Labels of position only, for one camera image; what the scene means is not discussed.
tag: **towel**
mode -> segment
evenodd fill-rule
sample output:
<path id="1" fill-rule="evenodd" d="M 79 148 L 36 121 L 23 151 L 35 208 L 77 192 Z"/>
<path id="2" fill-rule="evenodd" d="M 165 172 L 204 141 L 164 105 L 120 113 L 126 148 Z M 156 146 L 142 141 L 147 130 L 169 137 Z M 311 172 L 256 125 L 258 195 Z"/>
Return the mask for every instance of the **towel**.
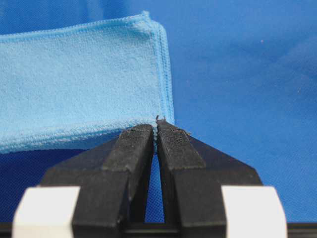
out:
<path id="1" fill-rule="evenodd" d="M 164 28 L 140 15 L 0 36 L 0 153 L 88 149 L 174 123 Z"/>

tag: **fabric texture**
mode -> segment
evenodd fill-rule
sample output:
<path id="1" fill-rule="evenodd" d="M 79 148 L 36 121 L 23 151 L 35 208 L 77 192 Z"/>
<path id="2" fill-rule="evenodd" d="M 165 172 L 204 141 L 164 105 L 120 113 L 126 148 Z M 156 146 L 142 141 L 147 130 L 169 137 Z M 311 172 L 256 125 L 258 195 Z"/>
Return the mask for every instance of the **fabric texture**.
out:
<path id="1" fill-rule="evenodd" d="M 147 12 L 0 36 L 0 153 L 87 149 L 174 122 L 164 28 Z"/>

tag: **light blue microfiber cloth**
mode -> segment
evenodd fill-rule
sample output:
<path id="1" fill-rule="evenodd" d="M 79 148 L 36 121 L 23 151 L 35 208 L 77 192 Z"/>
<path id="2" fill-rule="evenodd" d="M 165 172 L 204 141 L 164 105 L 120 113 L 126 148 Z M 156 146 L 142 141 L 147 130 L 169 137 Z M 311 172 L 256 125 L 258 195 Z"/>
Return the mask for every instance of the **light blue microfiber cloth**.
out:
<path id="1" fill-rule="evenodd" d="M 90 148 L 174 123 L 164 28 L 147 12 L 0 36 L 0 153 Z"/>

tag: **blue fabric background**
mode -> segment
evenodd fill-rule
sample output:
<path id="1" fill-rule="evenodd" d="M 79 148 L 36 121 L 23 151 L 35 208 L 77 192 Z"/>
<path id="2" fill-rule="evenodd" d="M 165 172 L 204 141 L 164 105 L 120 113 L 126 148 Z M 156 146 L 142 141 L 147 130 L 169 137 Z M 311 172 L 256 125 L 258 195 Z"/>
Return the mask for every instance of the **blue fabric background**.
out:
<path id="1" fill-rule="evenodd" d="M 176 125 L 255 167 L 265 184 L 276 187 L 289 222 L 316 222 L 315 0 L 3 0 L 0 33 L 141 10 L 167 31 Z M 17 204 L 13 197 L 35 184 L 44 167 L 76 153 L 12 154 L 11 173 L 0 173 L 0 196 L 5 198 L 0 220 L 11 219 Z M 28 159 L 31 154 L 34 160 Z M 47 164 L 34 166 L 36 157 L 46 158 Z M 0 168 L 6 168 L 8 158 L 0 161 Z M 157 189 L 159 179 L 152 181 Z M 160 197 L 149 199 L 154 204 Z M 161 221 L 160 214 L 148 209 L 148 221 Z"/>

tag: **clamp jaw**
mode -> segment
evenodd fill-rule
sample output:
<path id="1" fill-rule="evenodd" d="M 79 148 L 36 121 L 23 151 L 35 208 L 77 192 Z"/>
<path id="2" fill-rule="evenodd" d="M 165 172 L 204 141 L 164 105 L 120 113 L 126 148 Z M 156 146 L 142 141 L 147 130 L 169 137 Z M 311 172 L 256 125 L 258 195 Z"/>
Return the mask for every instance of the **clamp jaw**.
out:
<path id="1" fill-rule="evenodd" d="M 36 187 L 80 188 L 68 224 L 70 237 L 235 237 L 229 234 L 228 223 L 232 221 L 228 219 L 223 187 L 262 187 L 256 170 L 165 120 L 157 123 L 165 223 L 144 223 L 155 150 L 152 126 L 138 125 L 49 168 Z M 15 232 L 20 227 L 20 207 L 23 204 L 15 214 L 14 238 L 27 237 Z M 282 232 L 287 237 L 284 224 Z"/>

